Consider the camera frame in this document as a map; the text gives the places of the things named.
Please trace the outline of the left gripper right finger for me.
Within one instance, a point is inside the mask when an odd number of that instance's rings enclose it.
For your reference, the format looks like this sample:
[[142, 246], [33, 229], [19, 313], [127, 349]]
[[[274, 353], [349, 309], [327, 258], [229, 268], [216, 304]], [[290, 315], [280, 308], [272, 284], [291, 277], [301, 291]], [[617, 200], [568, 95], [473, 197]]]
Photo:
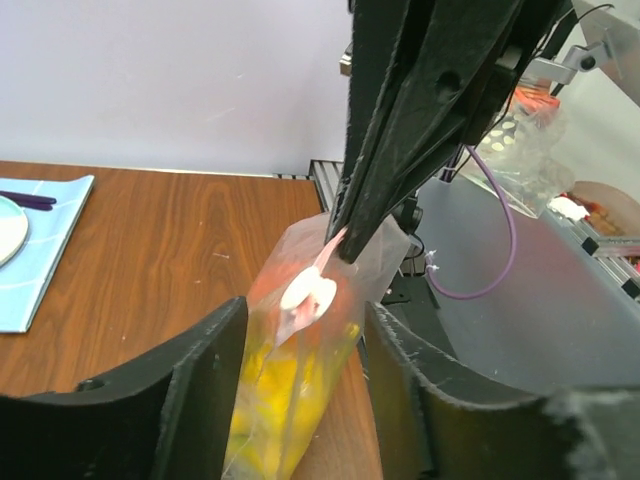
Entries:
[[639, 391], [530, 394], [366, 307], [369, 393], [386, 479], [636, 479]]

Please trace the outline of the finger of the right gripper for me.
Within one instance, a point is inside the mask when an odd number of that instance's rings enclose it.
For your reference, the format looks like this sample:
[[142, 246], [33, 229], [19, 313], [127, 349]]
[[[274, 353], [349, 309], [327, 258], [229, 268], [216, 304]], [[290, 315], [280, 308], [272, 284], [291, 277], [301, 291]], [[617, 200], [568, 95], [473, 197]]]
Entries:
[[[562, 7], [558, 1], [436, 2], [432, 30], [400, 86], [389, 137], [376, 152], [425, 182], [459, 146], [479, 142]], [[359, 213], [353, 232], [341, 229], [339, 255], [346, 262], [357, 259], [379, 227], [363, 219]]]
[[331, 207], [327, 240], [357, 229], [357, 215], [378, 227], [417, 195], [425, 180], [376, 152], [401, 84], [414, 69], [438, 8], [436, 1], [351, 1], [352, 36], [345, 163]]

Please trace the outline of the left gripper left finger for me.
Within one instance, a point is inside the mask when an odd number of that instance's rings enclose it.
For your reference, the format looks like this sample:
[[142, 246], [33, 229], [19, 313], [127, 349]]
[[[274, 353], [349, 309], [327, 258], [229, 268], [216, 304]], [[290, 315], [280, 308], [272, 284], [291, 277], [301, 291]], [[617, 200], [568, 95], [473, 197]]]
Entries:
[[3, 396], [2, 478], [221, 478], [247, 320], [236, 297], [73, 392]]

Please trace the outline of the clear zip top bag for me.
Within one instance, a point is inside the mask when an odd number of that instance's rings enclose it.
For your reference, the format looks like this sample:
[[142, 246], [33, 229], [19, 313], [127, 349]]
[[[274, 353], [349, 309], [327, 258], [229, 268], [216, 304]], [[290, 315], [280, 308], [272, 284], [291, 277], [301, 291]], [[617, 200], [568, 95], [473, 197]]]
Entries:
[[289, 226], [247, 297], [249, 318], [222, 476], [288, 479], [306, 452], [410, 241], [393, 217], [352, 264], [324, 237], [329, 217]]

